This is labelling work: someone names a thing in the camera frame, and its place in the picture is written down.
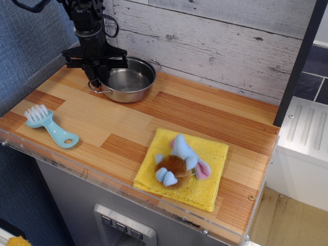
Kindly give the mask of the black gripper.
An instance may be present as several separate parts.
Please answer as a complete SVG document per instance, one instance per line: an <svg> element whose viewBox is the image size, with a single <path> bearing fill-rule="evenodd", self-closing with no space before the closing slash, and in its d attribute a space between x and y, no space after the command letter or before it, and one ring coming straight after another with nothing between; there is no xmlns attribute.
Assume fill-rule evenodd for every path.
<svg viewBox="0 0 328 246"><path fill-rule="evenodd" d="M80 37L80 45L62 52L69 68L82 68L95 88L99 81L107 85L111 68L127 68L127 51L108 44L103 34L96 37Z"/></svg>

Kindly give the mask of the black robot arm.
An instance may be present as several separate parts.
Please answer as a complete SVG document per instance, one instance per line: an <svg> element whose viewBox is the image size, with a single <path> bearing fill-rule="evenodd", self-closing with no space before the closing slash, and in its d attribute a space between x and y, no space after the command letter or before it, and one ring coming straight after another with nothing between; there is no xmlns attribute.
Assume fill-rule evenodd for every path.
<svg viewBox="0 0 328 246"><path fill-rule="evenodd" d="M68 68L81 68L91 84L98 88L108 80L113 68L128 67L127 51L107 42L107 37L117 37L119 26L113 17L104 14L103 1L60 2L74 23L74 33L80 43L62 52ZM106 32L105 19L116 24L114 34Z"/></svg>

